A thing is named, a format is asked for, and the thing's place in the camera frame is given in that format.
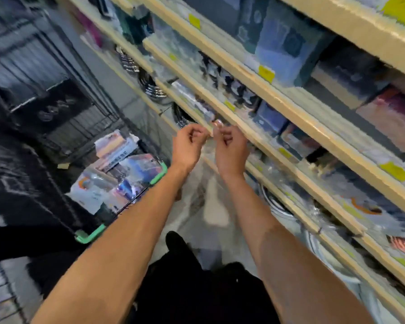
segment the person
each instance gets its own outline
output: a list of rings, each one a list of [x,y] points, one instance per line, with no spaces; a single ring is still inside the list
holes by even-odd
[[[174,198],[209,136],[201,125],[190,124],[173,138],[167,174],[73,263],[32,324],[373,322],[345,284],[246,183],[243,133],[231,126],[215,128],[213,135],[216,165],[261,280],[240,264],[214,274],[203,271],[173,232],[166,238],[170,251],[147,268]]]

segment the green plastic corner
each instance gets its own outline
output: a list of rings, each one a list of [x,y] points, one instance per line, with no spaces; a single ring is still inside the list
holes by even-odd
[[[161,166],[162,166],[162,171],[159,174],[157,174],[154,177],[154,179],[152,179],[150,181],[150,185],[155,185],[167,173],[167,171],[168,171],[167,165],[165,165],[164,162],[161,162]]]
[[[88,235],[83,230],[77,230],[75,232],[75,240],[83,245],[94,241],[107,227],[104,224],[101,224],[97,229],[95,229],[90,235]]]

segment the black fabric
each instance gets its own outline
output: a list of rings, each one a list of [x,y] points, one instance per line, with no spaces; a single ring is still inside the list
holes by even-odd
[[[242,264],[204,271],[190,249],[168,247],[149,266],[128,324],[279,323],[262,281]]]

